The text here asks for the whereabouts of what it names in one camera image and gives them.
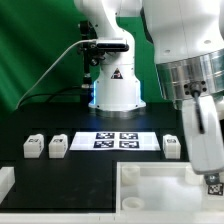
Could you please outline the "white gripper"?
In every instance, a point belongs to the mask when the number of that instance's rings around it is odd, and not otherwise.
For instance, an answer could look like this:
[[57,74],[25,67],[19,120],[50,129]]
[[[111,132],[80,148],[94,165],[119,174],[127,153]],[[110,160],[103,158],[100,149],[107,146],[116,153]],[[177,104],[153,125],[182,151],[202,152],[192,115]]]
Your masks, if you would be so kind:
[[224,170],[224,142],[221,126],[211,96],[199,98],[204,132],[199,129],[195,101],[185,100],[182,104],[182,121],[186,146],[192,169],[204,176],[207,185],[220,183],[219,172]]

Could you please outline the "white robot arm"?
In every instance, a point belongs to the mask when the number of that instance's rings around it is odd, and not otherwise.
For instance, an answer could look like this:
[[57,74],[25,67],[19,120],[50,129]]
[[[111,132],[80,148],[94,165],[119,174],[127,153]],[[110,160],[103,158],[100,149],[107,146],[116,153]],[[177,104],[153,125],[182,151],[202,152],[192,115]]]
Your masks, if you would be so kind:
[[140,15],[155,49],[162,95],[182,112],[193,171],[209,185],[224,171],[220,127],[224,91],[222,0],[74,0],[97,34],[95,48],[105,54],[89,107],[109,115],[143,107],[140,84],[131,67],[134,39],[118,17]]

